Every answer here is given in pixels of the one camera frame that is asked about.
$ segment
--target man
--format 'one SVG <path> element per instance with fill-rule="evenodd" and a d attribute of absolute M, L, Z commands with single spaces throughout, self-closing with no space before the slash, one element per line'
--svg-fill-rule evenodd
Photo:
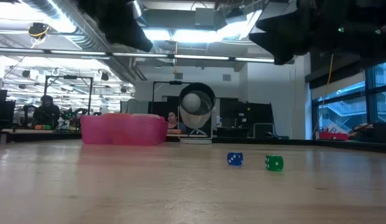
<path fill-rule="evenodd" d="M 52 128 L 57 127 L 58 119 L 60 117 L 60 109 L 53 104 L 53 98 L 51 96 L 41 97 L 41 106 L 35 111 L 33 118 L 38 125 L 50 125 Z"/>

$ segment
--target person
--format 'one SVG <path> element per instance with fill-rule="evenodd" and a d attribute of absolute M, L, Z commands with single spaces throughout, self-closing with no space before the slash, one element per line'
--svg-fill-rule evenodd
<path fill-rule="evenodd" d="M 50 125 L 53 128 L 58 125 L 60 109 L 54 105 L 51 96 L 44 95 L 41 97 L 41 106 L 35 109 L 32 116 L 35 119 L 35 124 Z"/>
<path fill-rule="evenodd" d="M 186 134 L 186 126 L 182 122 L 179 122 L 178 127 L 178 116 L 175 112 L 171 111 L 168 114 L 168 130 L 170 129 L 176 129 L 180 130 L 181 134 Z"/>

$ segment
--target red object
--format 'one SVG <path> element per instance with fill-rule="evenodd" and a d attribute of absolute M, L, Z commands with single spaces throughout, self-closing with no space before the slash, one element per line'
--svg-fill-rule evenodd
<path fill-rule="evenodd" d="M 323 132 L 319 134 L 319 138 L 325 140 L 349 140 L 349 136 L 347 134 L 331 133 L 328 131 L 328 128 L 323 129 Z"/>
<path fill-rule="evenodd" d="M 82 141 L 85 144 L 152 146 L 165 142 L 168 123 L 164 118 L 109 114 L 82 116 Z"/>

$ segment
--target blue die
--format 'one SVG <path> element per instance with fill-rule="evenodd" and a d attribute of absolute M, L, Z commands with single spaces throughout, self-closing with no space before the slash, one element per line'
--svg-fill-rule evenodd
<path fill-rule="evenodd" d="M 242 152 L 229 152 L 229 154 L 227 154 L 227 162 L 229 165 L 241 166 L 243 160 L 244 156 Z"/>

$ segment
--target wall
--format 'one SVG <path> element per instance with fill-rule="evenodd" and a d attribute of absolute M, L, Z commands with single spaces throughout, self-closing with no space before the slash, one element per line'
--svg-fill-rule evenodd
<path fill-rule="evenodd" d="M 271 103 L 278 135 L 291 139 L 311 136 L 311 97 L 305 75 L 310 72 L 307 55 L 298 57 L 293 65 L 276 66 L 248 63 L 247 88 L 250 103 Z"/>
<path fill-rule="evenodd" d="M 148 81 L 136 82 L 136 99 L 151 101 L 153 81 L 175 80 L 173 67 L 141 67 L 140 70 Z M 209 85 L 217 98 L 238 98 L 239 97 L 239 73 L 233 68 L 211 68 L 204 70 L 201 67 L 178 67 L 177 72 L 183 73 L 183 82 L 202 82 Z M 231 81 L 224 82 L 223 74 L 230 74 Z M 156 84 L 155 101 L 162 101 L 164 96 L 178 96 L 185 85 Z"/>

